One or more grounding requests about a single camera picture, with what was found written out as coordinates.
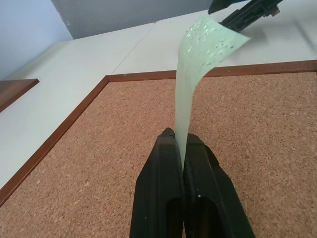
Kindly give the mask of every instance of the green paper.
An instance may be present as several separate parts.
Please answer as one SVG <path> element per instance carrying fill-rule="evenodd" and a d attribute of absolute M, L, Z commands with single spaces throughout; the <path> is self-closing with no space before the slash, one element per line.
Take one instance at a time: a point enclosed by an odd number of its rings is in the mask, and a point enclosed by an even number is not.
<path fill-rule="evenodd" d="M 237 32 L 201 17 L 187 31 L 178 51 L 176 74 L 176 142 L 184 168 L 187 135 L 195 88 L 211 69 L 249 40 Z"/>

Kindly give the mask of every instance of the brown wooden border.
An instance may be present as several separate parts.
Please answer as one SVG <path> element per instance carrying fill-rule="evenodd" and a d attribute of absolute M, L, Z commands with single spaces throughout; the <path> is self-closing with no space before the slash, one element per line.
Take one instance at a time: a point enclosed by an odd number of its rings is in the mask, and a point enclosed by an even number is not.
<path fill-rule="evenodd" d="M 206 77 L 257 75 L 274 73 L 300 73 L 317 72 L 317 60 L 270 63 L 245 66 L 218 67 L 207 73 Z M 0 206 L 13 194 L 31 171 L 55 146 L 59 139 L 74 124 L 85 109 L 92 103 L 98 94 L 109 82 L 126 82 L 142 80 L 175 79 L 176 71 L 132 73 L 105 76 L 101 82 L 88 94 L 88 96 L 75 108 L 75 110 L 63 121 L 53 134 L 31 156 L 31 158 L 16 172 L 16 174 L 0 189 Z"/>
<path fill-rule="evenodd" d="M 5 94 L 5 102 L 0 105 L 0 113 L 38 83 L 38 79 L 0 81 L 0 89 L 7 87 L 9 90 L 9 92 L 6 92 L 6 90 L 2 92 Z"/>

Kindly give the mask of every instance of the cork surface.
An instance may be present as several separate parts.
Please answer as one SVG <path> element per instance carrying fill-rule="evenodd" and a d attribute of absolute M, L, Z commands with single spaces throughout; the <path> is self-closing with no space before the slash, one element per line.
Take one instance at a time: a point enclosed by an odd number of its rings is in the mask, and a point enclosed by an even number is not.
<path fill-rule="evenodd" d="M 136 178 L 174 128 L 174 80 L 110 83 L 0 208 L 0 237 L 129 236 Z M 256 237 L 317 237 L 316 73 L 203 79 L 190 132 Z"/>

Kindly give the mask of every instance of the paper strip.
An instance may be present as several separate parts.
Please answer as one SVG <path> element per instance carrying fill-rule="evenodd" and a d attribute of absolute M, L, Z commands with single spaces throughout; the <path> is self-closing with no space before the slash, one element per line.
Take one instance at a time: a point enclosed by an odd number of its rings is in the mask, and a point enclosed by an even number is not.
<path fill-rule="evenodd" d="M 211 69 L 249 40 L 237 32 L 201 17 L 186 33 L 178 51 L 176 73 L 176 142 L 184 168 L 187 134 L 195 88 Z"/>

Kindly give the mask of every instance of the gray wall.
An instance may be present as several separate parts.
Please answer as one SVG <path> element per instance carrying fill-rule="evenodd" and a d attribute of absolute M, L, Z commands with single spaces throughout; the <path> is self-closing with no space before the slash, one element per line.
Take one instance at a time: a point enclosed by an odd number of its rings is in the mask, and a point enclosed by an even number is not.
<path fill-rule="evenodd" d="M 72 37 L 50 0 L 0 0 L 0 80 L 67 40 Z"/>
<path fill-rule="evenodd" d="M 211 0 L 52 0 L 74 39 L 207 9 Z"/>

